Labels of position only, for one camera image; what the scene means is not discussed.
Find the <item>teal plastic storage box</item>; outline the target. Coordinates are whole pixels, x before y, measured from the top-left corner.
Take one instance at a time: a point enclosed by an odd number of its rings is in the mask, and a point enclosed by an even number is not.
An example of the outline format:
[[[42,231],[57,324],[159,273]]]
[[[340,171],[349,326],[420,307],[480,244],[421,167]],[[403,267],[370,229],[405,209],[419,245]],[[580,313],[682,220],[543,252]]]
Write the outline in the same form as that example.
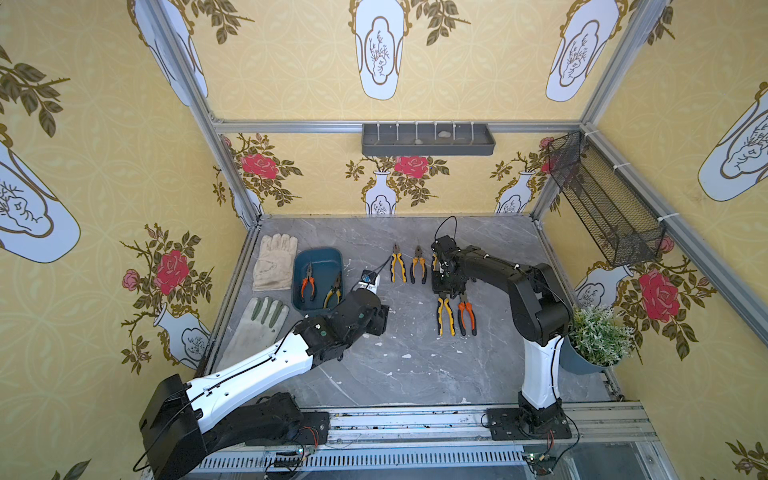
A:
[[[316,298],[312,302],[303,303],[300,299],[300,288],[307,265],[313,263],[313,274],[316,283]],[[323,307],[324,299],[338,274],[342,275],[341,293],[343,294],[343,265],[339,250],[331,247],[315,248],[300,252],[294,261],[292,282],[292,303],[302,314],[323,312],[337,306],[336,299],[331,300],[328,308]]]

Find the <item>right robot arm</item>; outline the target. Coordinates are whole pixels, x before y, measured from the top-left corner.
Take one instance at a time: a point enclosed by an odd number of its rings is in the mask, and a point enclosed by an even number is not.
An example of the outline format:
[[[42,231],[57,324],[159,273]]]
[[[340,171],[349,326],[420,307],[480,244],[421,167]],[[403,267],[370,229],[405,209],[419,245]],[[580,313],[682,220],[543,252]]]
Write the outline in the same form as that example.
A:
[[[494,257],[476,246],[459,247],[450,236],[435,240],[433,290],[455,298],[468,281],[482,281],[506,293],[513,324],[524,340],[523,384],[518,418],[533,435],[537,430],[568,423],[558,386],[562,345],[573,307],[553,268],[525,265]]]

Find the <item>orange black box pliers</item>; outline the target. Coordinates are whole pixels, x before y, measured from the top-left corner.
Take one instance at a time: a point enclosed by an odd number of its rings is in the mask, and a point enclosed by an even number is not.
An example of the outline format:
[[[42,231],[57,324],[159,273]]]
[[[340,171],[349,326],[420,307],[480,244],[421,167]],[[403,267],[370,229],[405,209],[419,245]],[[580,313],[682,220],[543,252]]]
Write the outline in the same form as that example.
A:
[[[303,303],[312,302],[316,298],[316,283],[313,274],[313,263],[310,262],[305,270],[305,275],[300,288],[300,299]]]

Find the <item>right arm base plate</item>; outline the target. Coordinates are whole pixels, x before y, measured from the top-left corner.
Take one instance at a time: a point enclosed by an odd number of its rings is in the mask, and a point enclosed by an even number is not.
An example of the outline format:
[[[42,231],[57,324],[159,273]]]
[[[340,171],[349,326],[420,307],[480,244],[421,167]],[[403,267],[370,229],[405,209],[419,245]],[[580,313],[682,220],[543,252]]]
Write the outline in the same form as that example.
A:
[[[530,406],[491,408],[486,411],[485,424],[494,441],[572,438],[569,421],[558,404],[544,409]]]

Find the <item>yellow black large pliers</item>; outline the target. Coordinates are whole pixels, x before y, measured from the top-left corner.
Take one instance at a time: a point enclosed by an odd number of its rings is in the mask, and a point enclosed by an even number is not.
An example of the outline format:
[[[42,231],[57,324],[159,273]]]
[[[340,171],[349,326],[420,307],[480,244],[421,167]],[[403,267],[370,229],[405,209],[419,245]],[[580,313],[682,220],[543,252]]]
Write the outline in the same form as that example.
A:
[[[391,252],[390,278],[392,283],[396,283],[398,280],[401,280],[403,283],[408,282],[408,276],[406,273],[402,252],[400,246],[397,243],[393,245]]]

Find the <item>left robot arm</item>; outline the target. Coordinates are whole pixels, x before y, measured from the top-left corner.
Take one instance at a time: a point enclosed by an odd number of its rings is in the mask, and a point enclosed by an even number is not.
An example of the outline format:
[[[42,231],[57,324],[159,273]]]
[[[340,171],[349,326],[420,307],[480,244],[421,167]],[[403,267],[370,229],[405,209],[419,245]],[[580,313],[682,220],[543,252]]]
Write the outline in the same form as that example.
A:
[[[139,421],[144,453],[135,468],[156,479],[180,479],[207,456],[249,440],[288,441],[302,427],[293,398],[259,395],[330,360],[363,335],[382,335],[390,308],[367,289],[350,292],[326,313],[294,323],[277,343],[224,370],[156,387]]]

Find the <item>orange black reversed pliers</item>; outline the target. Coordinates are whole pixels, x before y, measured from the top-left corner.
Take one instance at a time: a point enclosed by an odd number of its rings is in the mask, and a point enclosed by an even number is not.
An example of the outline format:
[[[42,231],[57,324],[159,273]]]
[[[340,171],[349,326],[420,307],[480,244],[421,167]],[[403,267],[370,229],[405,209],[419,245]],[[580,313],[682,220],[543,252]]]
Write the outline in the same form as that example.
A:
[[[467,335],[467,332],[470,332],[472,336],[477,335],[477,322],[473,310],[473,305],[468,299],[468,295],[465,292],[462,292],[459,295],[459,316],[458,316],[458,322],[459,322],[459,328],[460,332],[463,336]]]

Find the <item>yellow box pliers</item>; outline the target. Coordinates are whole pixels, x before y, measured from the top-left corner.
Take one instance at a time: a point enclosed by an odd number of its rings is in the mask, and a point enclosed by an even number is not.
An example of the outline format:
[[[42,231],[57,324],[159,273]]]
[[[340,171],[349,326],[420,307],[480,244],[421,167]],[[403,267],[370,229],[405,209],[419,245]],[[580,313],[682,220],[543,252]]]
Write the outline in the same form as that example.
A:
[[[446,293],[438,294],[436,319],[439,336],[444,334],[449,334],[450,336],[456,335],[453,310],[450,305],[450,298]]]

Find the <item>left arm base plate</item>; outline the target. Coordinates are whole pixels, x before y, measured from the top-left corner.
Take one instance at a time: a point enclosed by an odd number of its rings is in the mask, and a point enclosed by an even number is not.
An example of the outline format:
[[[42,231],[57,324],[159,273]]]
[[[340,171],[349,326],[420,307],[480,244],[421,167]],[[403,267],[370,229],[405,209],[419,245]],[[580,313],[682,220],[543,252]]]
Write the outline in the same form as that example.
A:
[[[304,446],[325,445],[330,431],[330,414],[327,411],[304,412],[303,418],[287,432],[272,438],[251,439],[246,446],[282,446],[294,441]]]

